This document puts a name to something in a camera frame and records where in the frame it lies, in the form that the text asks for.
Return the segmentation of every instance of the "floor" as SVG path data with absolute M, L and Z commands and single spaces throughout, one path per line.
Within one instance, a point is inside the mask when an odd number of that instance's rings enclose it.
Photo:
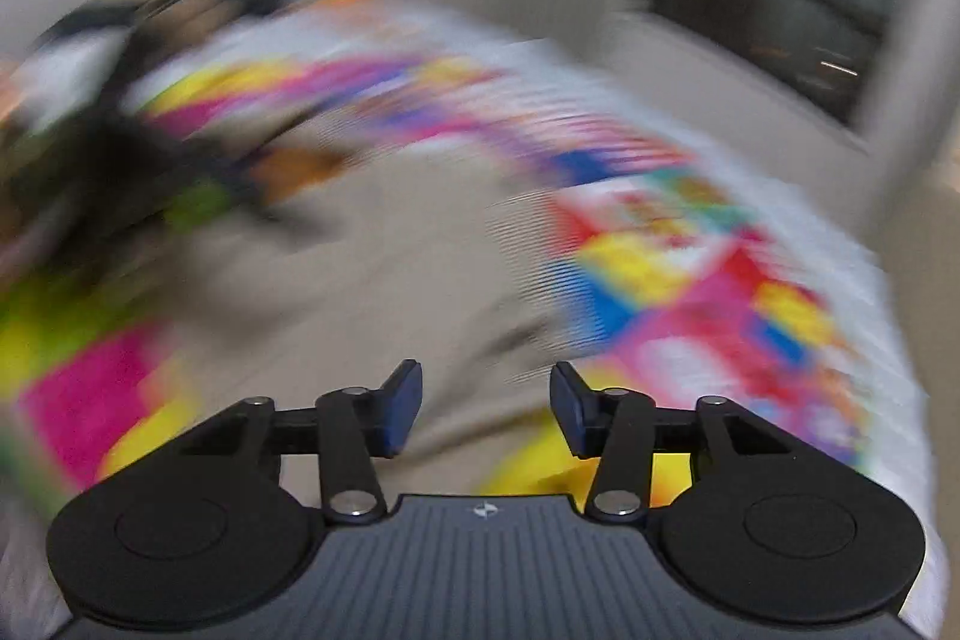
M 875 249 L 887 271 L 896 315 L 920 384 L 930 396 L 928 427 L 939 465 L 938 527 L 950 559 L 960 555 L 960 194 L 933 177 L 896 206 Z M 941 637 L 960 637 L 960 568 L 953 565 Z

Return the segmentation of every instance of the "gray gripper base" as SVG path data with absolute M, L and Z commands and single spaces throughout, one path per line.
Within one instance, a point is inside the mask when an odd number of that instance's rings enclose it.
M 723 613 L 664 571 L 640 533 L 578 516 L 563 496 L 408 496 L 389 519 L 328 536 L 286 592 L 189 632 L 78 619 L 64 640 L 917 640 L 881 614 L 775 629 Z

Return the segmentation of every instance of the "beige fabric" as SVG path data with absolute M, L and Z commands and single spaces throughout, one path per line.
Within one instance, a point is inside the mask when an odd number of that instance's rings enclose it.
M 522 442 L 525 425 L 507 424 L 546 404 L 557 359 L 536 337 L 560 314 L 517 290 L 486 228 L 519 187 L 490 158 L 404 148 L 288 202 L 331 226 L 325 241 L 290 247 L 233 218 L 204 229 L 176 264 L 171 303 L 203 412 L 259 394 L 312 405 L 415 357 L 424 405 L 384 469 L 388 490 L 474 489 Z M 286 465 L 304 501 L 316 480 L 309 459 Z

